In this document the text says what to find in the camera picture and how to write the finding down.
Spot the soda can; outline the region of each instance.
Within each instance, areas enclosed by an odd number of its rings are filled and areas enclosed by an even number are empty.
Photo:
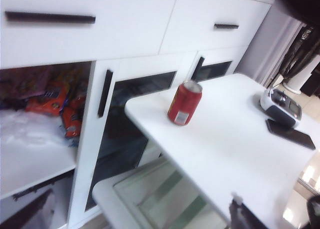
[[[179,85],[168,111],[168,117],[173,123],[184,126],[189,123],[200,99],[202,87],[193,80]]]

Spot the black cabinet handle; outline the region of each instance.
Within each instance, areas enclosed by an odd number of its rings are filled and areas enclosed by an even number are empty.
[[[239,25],[232,24],[214,24],[214,29],[238,29]]]
[[[196,65],[196,67],[194,69],[194,72],[192,74],[191,80],[195,81],[197,79],[197,74],[198,74],[199,70],[201,69],[202,64],[204,63],[204,61],[205,61],[205,58],[203,58],[201,56],[199,61],[198,61],[198,64]]]
[[[90,15],[69,15],[50,14],[20,11],[5,11],[6,19],[9,22],[37,22],[37,23],[83,23],[94,24],[95,16]]]
[[[99,109],[98,109],[99,118],[102,118],[104,116],[106,102],[108,99],[108,94],[109,94],[109,89],[110,89],[111,79],[113,74],[114,73],[109,69],[106,71],[106,74],[105,74],[104,85],[103,85],[103,90],[102,90]]]

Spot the table top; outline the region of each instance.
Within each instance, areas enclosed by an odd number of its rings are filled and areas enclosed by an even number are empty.
[[[270,229],[283,229],[293,186],[315,151],[269,133],[260,107],[263,86],[233,74],[200,82],[202,99],[186,126],[167,111],[177,88],[130,99],[127,116],[230,221],[232,194]],[[302,116],[296,128],[317,149],[320,124]]]

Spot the wall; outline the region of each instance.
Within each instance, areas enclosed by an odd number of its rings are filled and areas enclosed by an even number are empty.
[[[264,85],[300,26],[280,0],[275,0],[235,72]]]

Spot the black phone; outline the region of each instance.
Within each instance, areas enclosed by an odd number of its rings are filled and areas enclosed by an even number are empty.
[[[285,127],[270,119],[266,120],[265,122],[269,132],[271,132],[272,134],[305,146],[311,150],[316,149],[316,146],[309,135],[293,128]]]

